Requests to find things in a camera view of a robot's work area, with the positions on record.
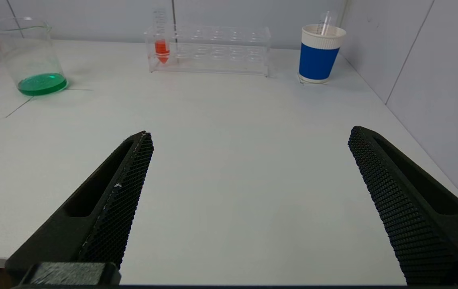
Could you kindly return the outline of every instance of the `glass beaker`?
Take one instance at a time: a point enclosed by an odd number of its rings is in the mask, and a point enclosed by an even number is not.
[[[47,22],[36,18],[0,19],[0,55],[25,95],[45,95],[67,87],[50,31]]]

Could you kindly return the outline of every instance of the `table surface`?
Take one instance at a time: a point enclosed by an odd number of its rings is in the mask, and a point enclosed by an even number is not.
[[[155,151],[123,284],[405,284],[347,146],[353,126],[458,196],[341,56],[328,83],[302,85],[293,50],[272,49],[260,77],[149,73],[144,44],[55,47],[71,82],[58,94],[21,95],[0,64],[0,265],[141,130]]]

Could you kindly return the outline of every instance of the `green liquid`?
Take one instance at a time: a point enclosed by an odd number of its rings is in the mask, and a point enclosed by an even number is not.
[[[18,90],[25,95],[44,95],[67,87],[67,79],[59,73],[43,73],[27,77],[18,83]]]

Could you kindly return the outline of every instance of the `blue paper cup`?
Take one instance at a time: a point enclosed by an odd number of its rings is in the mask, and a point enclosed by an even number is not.
[[[299,77],[304,82],[323,83],[328,80],[346,31],[330,26],[327,35],[316,34],[318,25],[302,27]]]

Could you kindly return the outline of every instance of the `red object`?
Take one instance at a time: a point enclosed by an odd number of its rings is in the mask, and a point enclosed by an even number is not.
[[[168,44],[166,43],[166,40],[157,40],[154,46],[159,61],[161,61],[162,63],[166,63],[168,61],[168,57],[170,56],[170,49],[168,49]]]

